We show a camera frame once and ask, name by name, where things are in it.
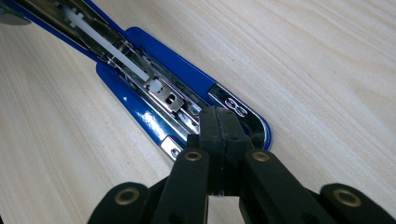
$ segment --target blue plastic casing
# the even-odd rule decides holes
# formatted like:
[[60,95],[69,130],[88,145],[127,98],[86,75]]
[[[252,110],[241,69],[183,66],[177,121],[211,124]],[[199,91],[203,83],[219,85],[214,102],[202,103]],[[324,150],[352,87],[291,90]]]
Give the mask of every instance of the blue plastic casing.
[[[120,77],[118,77],[114,68],[100,61],[91,52],[77,45],[67,36],[53,29],[51,26],[44,23],[29,11],[19,7],[11,0],[8,0],[8,2],[18,11],[24,14],[27,19],[43,27],[73,48],[79,50],[83,54],[96,61],[96,71],[100,78],[113,91],[125,108],[134,116],[137,122],[143,127],[143,129],[157,145],[159,145],[166,136],[173,136],[181,145],[186,146],[186,139],[179,137],[178,134],[169,126],[169,124],[161,116],[159,116],[147,102],[145,102],[135,91],[133,91],[132,88],[130,88]],[[85,2],[103,19],[105,19],[113,29],[123,35],[136,48],[144,49],[148,55],[153,57],[157,62],[173,73],[173,75],[186,84],[208,105],[224,106],[213,100],[213,98],[211,98],[208,94],[209,90],[217,84],[216,80],[183,59],[181,56],[170,50],[168,47],[151,35],[144,32],[142,29],[133,27],[123,31],[91,0],[85,0]],[[262,123],[262,126],[264,126],[265,130],[265,142],[262,149],[268,150],[272,142],[272,135],[269,125],[265,119],[258,115],[256,116],[259,118],[259,122]]]

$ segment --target light wood surface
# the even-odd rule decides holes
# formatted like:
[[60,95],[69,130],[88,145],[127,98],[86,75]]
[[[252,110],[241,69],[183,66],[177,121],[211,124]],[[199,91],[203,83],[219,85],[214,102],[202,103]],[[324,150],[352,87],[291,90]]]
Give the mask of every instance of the light wood surface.
[[[344,183],[396,217],[393,1],[95,2],[264,116],[305,187]],[[93,61],[34,24],[0,24],[0,50],[5,223],[85,223],[112,187],[169,174]],[[236,199],[210,199],[209,223],[242,222]]]

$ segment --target metal screw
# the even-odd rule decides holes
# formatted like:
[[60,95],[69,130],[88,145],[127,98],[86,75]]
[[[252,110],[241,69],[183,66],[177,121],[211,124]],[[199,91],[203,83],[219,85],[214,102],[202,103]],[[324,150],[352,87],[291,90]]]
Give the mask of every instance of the metal screw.
[[264,152],[255,152],[253,153],[253,159],[256,161],[269,161],[270,160],[270,156],[268,156],[268,154],[264,153]]
[[193,151],[193,152],[186,153],[186,155],[184,155],[184,158],[188,161],[198,161],[202,158],[202,155],[201,155],[201,153]]
[[120,190],[115,198],[115,201],[119,205],[127,205],[134,203],[139,198],[139,190],[136,188],[126,188]]
[[335,189],[332,192],[332,196],[334,196],[334,198],[338,202],[343,203],[346,206],[349,207],[361,206],[361,199],[347,189]]
[[173,149],[171,150],[171,154],[172,154],[172,156],[173,156],[174,158],[177,157],[178,153],[180,153],[180,150],[178,150],[177,148],[173,148]]

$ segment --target blue stapler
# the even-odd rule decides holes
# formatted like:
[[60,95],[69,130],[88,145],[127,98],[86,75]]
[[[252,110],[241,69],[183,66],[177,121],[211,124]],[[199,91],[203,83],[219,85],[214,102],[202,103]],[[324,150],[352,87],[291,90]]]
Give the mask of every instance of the blue stapler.
[[142,29],[122,30],[90,0],[0,0],[2,17],[35,22],[96,61],[100,78],[173,160],[208,106],[232,110],[255,148],[271,145],[265,119]]

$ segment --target wood grain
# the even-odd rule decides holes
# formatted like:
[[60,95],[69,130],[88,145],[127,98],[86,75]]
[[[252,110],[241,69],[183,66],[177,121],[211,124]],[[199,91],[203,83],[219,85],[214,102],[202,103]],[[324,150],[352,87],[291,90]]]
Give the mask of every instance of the wood grain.
[[[396,217],[396,5],[392,1],[95,1],[264,116],[272,151],[309,189],[363,191]],[[32,24],[0,24],[0,214],[84,223],[113,186],[151,186],[172,162],[96,75]],[[242,223],[211,198],[209,223]]]

